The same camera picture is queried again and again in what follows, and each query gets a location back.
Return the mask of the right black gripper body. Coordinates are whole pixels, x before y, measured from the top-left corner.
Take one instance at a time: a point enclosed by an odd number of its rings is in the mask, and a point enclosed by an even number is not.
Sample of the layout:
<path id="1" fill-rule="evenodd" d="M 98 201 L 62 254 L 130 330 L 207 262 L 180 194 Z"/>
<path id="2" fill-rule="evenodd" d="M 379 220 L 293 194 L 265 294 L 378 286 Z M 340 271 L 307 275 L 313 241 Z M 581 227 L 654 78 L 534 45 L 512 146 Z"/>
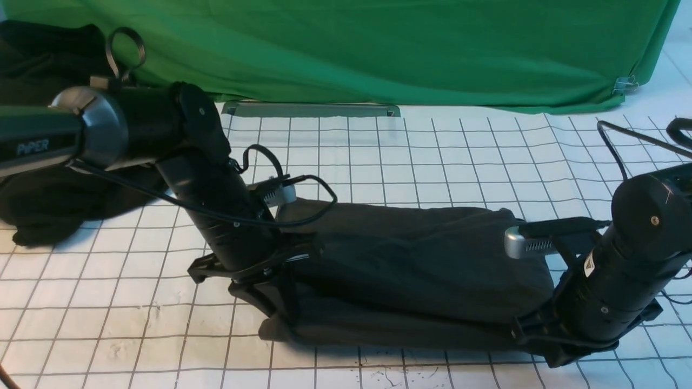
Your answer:
<path id="1" fill-rule="evenodd" d="M 557 368 L 594 353 L 613 351 L 622 337 L 662 312 L 657 300 L 631 311 L 595 298 L 554 296 L 536 310 L 516 316 L 511 335 L 517 344 L 543 356 L 549 367 Z"/>

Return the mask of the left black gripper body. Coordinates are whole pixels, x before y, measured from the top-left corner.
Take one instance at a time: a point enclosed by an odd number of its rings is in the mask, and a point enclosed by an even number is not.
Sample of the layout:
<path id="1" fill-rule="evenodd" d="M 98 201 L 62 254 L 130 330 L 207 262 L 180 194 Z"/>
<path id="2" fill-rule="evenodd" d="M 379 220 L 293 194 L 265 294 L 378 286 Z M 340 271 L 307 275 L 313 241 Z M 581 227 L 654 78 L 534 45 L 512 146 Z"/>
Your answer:
<path id="1" fill-rule="evenodd" d="M 295 321 L 301 314 L 292 264 L 319 259 L 324 245 L 316 236 L 278 236 L 274 247 L 250 248 L 222 244 L 195 259 L 188 274 L 195 284 L 208 278 L 228 278 L 230 295 L 244 300 L 266 316 L 279 314 Z"/>

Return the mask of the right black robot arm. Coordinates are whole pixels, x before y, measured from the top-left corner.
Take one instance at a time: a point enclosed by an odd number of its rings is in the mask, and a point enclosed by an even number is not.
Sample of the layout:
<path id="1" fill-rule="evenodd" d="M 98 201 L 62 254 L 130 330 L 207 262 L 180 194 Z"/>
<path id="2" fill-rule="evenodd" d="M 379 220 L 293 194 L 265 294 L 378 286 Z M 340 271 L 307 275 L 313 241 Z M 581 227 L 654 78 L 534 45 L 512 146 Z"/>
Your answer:
<path id="1" fill-rule="evenodd" d="M 567 266 L 552 296 L 517 316 L 511 334 L 551 368 L 614 350 L 662 313 L 656 296 L 690 261 L 690 164 L 625 180 L 610 221 L 571 217 L 505 232 L 512 259 L 558 253 Z"/>

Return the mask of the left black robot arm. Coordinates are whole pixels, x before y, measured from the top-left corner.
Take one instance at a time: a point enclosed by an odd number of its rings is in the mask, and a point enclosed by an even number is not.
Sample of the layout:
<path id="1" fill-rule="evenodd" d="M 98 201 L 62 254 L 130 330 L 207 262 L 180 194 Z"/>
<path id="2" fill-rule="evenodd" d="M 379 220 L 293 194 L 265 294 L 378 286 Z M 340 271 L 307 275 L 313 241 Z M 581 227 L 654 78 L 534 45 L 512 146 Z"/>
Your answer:
<path id="1" fill-rule="evenodd" d="M 66 165 L 185 209 L 211 249 L 188 268 L 200 284 L 231 280 L 228 292 L 289 321 L 300 306 L 288 263 L 316 258 L 313 234 L 283 232 L 326 213 L 279 223 L 270 209 L 294 202 L 277 158 L 251 145 L 231 156 L 215 104 L 192 84 L 94 86 L 62 91 L 47 108 L 2 107 L 2 177 Z"/>

